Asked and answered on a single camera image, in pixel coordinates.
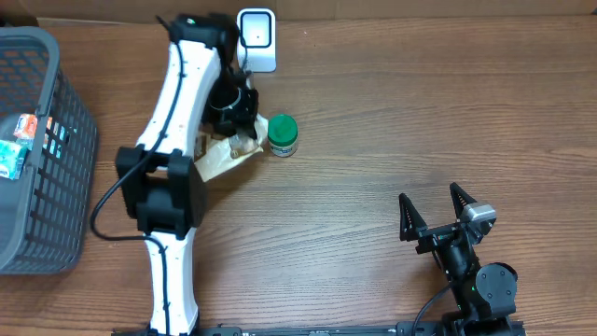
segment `gray plastic basket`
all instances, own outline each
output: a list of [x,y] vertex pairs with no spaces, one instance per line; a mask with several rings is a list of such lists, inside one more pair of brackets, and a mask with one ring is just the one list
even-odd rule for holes
[[47,32],[0,28],[0,139],[38,119],[21,178],[0,177],[0,273],[72,269],[83,249],[98,132],[59,59]]

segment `paper wrapper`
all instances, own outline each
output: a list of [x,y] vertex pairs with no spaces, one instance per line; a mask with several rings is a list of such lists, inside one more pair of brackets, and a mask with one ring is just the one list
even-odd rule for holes
[[210,136],[200,136],[200,139],[208,139],[207,144],[205,144],[205,155],[203,155],[197,161],[195,161],[195,167],[197,167],[197,170],[199,171],[199,174],[201,175],[203,181],[207,182],[210,179],[218,175],[221,175],[222,173],[225,173],[228,170],[243,163],[252,155],[262,152],[263,148],[261,146],[263,145],[266,137],[268,136],[268,120],[261,117],[261,115],[257,115],[257,120],[255,121],[255,130],[257,131],[257,143],[246,144],[249,147],[255,146],[255,150],[249,153],[244,153],[242,151],[240,151],[239,153],[239,150],[236,150],[236,148],[233,148],[230,145],[230,142],[232,142],[233,144],[238,143],[238,141],[234,141],[238,140],[238,137],[236,139],[232,139],[231,141],[231,138],[215,140],[212,139]]

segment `green lid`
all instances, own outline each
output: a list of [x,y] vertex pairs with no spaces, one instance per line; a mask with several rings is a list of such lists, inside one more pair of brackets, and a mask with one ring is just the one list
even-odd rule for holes
[[297,141],[299,127],[297,122],[290,116],[277,115],[270,120],[268,126],[268,139],[279,147],[287,147]]

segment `green-lidded container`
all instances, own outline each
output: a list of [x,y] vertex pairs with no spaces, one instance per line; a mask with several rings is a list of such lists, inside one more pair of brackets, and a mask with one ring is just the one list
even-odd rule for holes
[[271,152],[281,158],[289,157],[297,151],[299,127],[290,116],[281,114],[273,117],[268,126],[268,140]]

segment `wall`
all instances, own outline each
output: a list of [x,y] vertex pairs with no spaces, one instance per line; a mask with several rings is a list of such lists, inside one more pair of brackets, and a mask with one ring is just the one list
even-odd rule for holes
[[269,7],[278,20],[590,14],[597,0],[2,0],[19,2],[38,18],[154,22],[159,14],[210,11],[232,15]]

